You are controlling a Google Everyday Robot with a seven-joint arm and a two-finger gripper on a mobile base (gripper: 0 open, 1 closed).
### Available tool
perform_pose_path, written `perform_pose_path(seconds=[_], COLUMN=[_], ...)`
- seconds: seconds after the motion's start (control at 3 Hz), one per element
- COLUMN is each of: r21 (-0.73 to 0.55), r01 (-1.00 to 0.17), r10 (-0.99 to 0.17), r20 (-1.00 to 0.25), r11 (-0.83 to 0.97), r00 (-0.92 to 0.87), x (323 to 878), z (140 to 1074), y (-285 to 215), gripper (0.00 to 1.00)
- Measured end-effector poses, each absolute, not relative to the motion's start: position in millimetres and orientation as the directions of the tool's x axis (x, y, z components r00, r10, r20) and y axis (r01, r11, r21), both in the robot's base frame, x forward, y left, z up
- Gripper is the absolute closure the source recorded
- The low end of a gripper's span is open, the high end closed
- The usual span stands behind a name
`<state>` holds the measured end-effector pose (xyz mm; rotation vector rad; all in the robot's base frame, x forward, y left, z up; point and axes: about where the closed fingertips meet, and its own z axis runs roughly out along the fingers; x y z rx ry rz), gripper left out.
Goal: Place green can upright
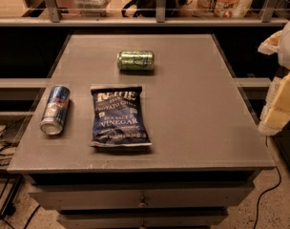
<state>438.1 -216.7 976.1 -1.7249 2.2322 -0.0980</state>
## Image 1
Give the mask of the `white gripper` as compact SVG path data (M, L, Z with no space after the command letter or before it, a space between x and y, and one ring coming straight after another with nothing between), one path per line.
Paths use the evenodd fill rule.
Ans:
M290 21L282 31L265 39L258 52L267 55L277 53L279 64L290 70ZM263 135L275 135L290 121L290 73L284 78L273 79L265 101L259 118L259 131Z

